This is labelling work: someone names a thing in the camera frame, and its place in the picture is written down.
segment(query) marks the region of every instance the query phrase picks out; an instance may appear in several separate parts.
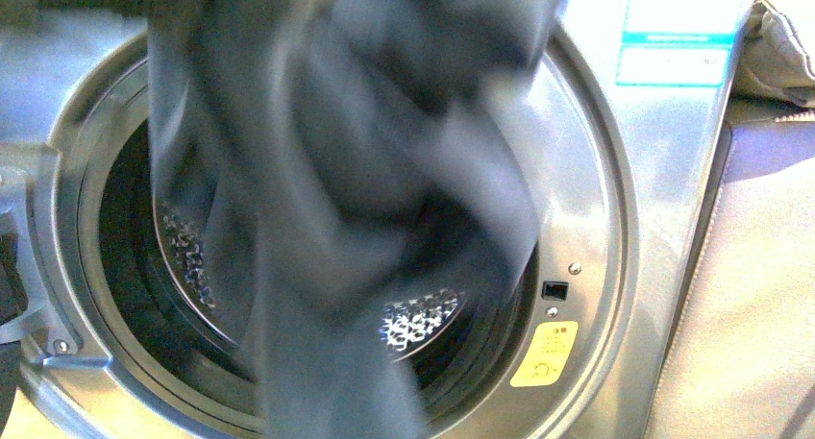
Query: front-loading washing machine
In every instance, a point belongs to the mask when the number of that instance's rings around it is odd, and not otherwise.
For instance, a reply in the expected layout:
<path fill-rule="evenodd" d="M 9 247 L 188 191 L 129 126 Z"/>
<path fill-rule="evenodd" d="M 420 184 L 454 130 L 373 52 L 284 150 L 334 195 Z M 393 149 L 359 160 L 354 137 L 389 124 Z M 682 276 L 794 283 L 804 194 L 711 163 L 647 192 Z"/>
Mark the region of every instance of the front-loading washing machine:
<path fill-rule="evenodd" d="M 492 91 L 540 220 L 516 296 L 495 310 L 450 284 L 383 304 L 435 437 L 642 435 L 744 4 L 568 0 L 531 85 Z M 77 437 L 259 436 L 252 377 L 190 278 L 196 229 L 149 187 L 144 22 L 42 12 L 3 30 L 0 60 L 2 281 L 19 310 L 0 343 L 22 340 L 21 391 Z M 397 325 L 417 319 L 424 332 Z"/>

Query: dark gray cloth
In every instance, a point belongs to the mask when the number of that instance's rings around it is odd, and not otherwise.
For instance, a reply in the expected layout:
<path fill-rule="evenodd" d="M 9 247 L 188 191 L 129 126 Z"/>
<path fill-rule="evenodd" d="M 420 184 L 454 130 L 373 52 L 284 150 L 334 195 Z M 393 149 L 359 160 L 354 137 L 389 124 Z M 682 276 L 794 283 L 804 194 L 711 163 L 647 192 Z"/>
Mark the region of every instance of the dark gray cloth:
<path fill-rule="evenodd" d="M 159 0 L 154 190 L 205 227 L 271 437 L 424 434 L 382 307 L 514 292 L 538 223 L 479 83 L 531 73 L 551 1 L 333 0 L 303 19 L 291 0 Z"/>

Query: yellow warning label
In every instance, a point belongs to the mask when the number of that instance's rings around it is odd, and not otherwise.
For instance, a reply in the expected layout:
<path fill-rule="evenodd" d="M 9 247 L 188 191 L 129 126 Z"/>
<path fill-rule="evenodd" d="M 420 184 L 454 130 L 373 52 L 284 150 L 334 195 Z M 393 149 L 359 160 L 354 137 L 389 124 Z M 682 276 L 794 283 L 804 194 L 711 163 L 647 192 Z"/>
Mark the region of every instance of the yellow warning label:
<path fill-rule="evenodd" d="M 537 326 L 527 355 L 509 384 L 521 388 L 556 382 L 569 360 L 576 336 L 578 323 L 575 321 L 544 322 Z"/>

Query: screw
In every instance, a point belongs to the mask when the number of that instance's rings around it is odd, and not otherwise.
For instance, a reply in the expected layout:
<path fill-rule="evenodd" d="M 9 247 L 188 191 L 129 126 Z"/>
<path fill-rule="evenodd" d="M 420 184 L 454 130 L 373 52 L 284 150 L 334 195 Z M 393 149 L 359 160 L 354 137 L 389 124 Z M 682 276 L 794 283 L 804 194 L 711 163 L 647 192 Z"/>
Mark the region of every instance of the screw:
<path fill-rule="evenodd" d="M 65 340 L 54 340 L 54 352 L 57 354 L 68 354 L 71 347 Z"/>

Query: teal bordered sticker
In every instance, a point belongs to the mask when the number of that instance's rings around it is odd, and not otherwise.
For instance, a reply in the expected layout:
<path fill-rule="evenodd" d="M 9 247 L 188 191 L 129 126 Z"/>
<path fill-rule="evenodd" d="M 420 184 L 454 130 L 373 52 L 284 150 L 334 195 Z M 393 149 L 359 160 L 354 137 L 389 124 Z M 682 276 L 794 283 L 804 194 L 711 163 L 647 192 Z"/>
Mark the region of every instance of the teal bordered sticker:
<path fill-rule="evenodd" d="M 629 0 L 618 85 L 719 86 L 745 0 Z"/>

